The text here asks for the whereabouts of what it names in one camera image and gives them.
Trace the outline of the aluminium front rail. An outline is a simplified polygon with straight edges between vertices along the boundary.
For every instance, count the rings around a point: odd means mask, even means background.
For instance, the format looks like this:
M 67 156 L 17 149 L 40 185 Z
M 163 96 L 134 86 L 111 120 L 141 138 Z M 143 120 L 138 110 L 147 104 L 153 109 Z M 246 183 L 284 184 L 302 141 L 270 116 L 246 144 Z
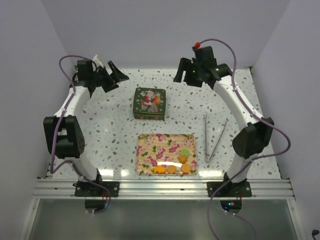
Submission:
M 113 188 L 116 200 L 207 200 L 214 188 L 206 180 L 191 179 L 140 179 L 119 180 Z M 76 199 L 74 179 L 39 179 L 32 198 Z M 220 200 L 294 200 L 295 194 L 289 180 L 250 180 L 230 195 L 215 196 Z

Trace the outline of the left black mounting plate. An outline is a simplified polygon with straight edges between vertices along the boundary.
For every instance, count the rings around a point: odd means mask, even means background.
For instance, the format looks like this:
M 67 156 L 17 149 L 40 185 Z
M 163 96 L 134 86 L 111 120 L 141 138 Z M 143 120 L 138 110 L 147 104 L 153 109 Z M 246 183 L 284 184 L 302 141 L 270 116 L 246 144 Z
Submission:
M 119 181 L 77 181 L 72 184 L 75 187 L 74 195 L 76 197 L 111 197 L 116 198 L 119 195 Z

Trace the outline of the green round cookie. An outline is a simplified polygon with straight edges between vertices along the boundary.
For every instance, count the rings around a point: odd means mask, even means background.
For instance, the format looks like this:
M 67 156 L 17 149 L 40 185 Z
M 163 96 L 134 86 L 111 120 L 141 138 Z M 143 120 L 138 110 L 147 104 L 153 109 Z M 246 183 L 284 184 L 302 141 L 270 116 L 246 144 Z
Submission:
M 182 150 L 180 151 L 180 155 L 181 155 L 181 156 L 186 156 L 186 157 L 188 157 L 188 156 L 190 155 L 190 152 L 189 152 L 188 149 L 182 149 Z

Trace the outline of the floral cookie tin box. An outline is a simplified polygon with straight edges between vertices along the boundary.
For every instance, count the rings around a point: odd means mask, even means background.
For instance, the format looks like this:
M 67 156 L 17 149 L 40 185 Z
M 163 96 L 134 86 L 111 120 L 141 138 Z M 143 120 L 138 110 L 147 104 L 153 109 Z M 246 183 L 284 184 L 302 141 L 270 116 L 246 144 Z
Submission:
M 164 120 L 165 112 L 147 112 L 147 111 L 133 111 L 133 116 L 138 120 Z

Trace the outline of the orange round cookie bottom right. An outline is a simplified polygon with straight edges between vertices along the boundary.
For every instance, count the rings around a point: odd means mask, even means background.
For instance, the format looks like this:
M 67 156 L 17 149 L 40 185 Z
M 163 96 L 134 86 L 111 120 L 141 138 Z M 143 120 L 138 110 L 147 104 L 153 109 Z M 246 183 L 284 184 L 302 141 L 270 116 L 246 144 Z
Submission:
M 183 164 L 181 165 L 180 169 L 181 169 L 182 173 L 184 173 L 184 174 L 188 174 L 188 173 L 190 173 L 191 170 L 192 170 L 192 169 L 191 169 L 191 166 L 190 166 L 188 163 L 183 163 Z

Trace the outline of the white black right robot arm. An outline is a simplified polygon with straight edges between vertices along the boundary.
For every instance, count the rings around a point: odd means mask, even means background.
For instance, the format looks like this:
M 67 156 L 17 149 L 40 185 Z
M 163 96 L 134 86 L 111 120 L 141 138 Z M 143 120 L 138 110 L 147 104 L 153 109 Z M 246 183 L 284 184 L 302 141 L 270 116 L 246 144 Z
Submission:
M 224 101 L 239 128 L 232 140 L 235 152 L 231 166 L 223 176 L 223 182 L 208 182 L 208 196 L 214 197 L 251 197 L 248 171 L 254 157 L 270 143 L 274 121 L 264 118 L 255 110 L 235 81 L 235 73 L 227 64 L 218 64 L 212 47 L 192 48 L 194 57 L 180 59 L 175 83 L 185 82 L 188 86 L 202 87 L 207 84 Z

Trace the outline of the black mounting plate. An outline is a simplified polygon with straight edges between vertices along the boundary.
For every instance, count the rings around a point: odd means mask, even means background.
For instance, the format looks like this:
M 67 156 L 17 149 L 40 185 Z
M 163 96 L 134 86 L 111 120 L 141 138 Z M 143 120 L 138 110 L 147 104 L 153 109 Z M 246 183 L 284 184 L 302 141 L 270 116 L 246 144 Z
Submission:
M 74 195 L 76 197 L 111 197 L 116 198 L 119 195 L 119 181 L 77 181 L 72 184 L 75 187 Z
M 248 181 L 242 181 L 240 183 L 229 182 L 225 186 L 222 181 L 209 181 L 206 183 L 207 194 L 209 197 L 215 193 L 215 198 L 247 198 L 252 197 L 251 185 Z

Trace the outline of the swirl shell cookie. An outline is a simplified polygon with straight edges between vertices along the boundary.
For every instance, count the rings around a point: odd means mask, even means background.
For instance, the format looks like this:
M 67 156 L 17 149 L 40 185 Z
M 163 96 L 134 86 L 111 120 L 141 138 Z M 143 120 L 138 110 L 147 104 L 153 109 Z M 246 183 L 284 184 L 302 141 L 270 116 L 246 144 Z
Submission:
M 187 163 L 187 161 L 188 161 L 188 156 L 186 156 L 186 155 L 180 155 L 179 158 L 178 158 L 178 161 L 179 161 L 181 164 L 185 164 L 185 163 Z

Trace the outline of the orange fish cookie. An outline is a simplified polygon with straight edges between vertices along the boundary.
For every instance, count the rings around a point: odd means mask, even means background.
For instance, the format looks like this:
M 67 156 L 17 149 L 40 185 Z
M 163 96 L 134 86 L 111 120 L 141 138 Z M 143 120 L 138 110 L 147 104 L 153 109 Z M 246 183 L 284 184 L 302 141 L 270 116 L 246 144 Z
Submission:
M 153 168 L 153 173 L 154 174 L 165 174 L 166 173 L 166 168 L 159 165 Z

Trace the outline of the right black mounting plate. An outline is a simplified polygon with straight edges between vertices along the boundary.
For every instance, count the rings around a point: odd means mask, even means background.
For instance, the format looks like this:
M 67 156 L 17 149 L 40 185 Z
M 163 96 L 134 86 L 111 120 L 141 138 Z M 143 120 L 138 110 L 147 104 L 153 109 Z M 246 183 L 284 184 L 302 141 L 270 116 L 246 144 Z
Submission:
M 215 198 L 247 198 L 252 197 L 251 185 L 248 181 L 242 181 L 240 183 L 229 182 L 225 186 L 222 181 L 209 181 L 206 183 L 207 194 L 209 197 L 215 193 Z

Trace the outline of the orange round cookie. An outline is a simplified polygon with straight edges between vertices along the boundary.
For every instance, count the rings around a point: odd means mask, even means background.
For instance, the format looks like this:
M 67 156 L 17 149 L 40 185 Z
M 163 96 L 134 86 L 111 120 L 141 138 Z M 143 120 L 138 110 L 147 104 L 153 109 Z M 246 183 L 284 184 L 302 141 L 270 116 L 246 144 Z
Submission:
M 182 173 L 184 173 L 184 174 L 188 174 L 188 173 L 190 173 L 191 170 L 192 170 L 192 169 L 191 169 L 191 166 L 190 166 L 188 163 L 183 163 L 183 164 L 181 165 L 180 169 L 181 169 Z
M 174 165 L 169 165 L 166 168 L 168 174 L 174 174 L 177 171 L 177 168 Z

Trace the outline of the orange round cookie bottom middle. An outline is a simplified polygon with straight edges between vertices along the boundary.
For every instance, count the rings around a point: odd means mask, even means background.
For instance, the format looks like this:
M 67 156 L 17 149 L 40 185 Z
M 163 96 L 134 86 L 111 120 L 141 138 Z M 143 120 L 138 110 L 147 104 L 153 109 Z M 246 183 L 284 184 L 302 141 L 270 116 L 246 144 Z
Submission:
M 177 168 L 174 165 L 169 165 L 166 168 L 168 174 L 174 174 L 177 171 Z

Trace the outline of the floral serving tray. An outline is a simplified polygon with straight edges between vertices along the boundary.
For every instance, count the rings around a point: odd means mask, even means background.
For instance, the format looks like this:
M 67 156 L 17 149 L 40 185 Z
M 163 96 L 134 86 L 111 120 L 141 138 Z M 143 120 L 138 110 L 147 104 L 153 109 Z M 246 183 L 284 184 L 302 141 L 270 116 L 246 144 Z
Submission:
M 189 173 L 182 173 L 179 156 L 182 149 L 189 150 L 187 163 Z M 174 165 L 176 172 L 167 173 L 167 167 Z M 197 172 L 196 139 L 192 134 L 144 133 L 137 138 L 136 172 L 139 175 L 195 175 Z M 153 168 L 163 166 L 164 174 L 153 173 Z

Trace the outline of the gold tin lid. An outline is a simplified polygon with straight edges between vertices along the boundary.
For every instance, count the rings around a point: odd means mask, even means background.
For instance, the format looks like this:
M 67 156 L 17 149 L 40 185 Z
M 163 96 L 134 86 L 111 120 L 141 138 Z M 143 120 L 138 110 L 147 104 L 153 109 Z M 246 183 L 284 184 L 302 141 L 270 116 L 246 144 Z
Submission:
M 167 93 L 161 88 L 137 87 L 133 96 L 133 111 L 165 112 Z

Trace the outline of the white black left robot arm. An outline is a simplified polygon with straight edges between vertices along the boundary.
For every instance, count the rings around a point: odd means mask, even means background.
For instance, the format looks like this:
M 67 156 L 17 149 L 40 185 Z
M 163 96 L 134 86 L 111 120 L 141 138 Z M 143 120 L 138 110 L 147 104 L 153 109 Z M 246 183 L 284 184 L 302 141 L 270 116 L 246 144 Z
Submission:
M 78 177 L 74 184 L 75 196 L 110 199 L 118 195 L 120 184 L 104 182 L 99 170 L 87 158 L 85 137 L 78 118 L 97 88 L 108 93 L 129 77 L 111 60 L 105 66 L 97 56 L 93 59 L 77 56 L 77 59 L 74 75 L 66 77 L 70 83 L 66 100 L 53 116 L 43 120 L 50 153 L 49 172 L 53 175 L 63 165 L 70 165 Z

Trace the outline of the silver metal tongs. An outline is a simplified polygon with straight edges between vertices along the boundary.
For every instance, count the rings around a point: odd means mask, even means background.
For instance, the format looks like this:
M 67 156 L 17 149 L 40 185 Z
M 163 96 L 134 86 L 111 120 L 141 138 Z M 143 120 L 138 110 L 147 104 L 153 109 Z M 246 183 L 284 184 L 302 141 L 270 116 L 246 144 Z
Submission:
M 214 113 L 205 114 L 205 162 L 210 163 L 215 155 L 215 151 L 218 146 L 227 125 L 228 120 L 226 118 L 221 118 Z

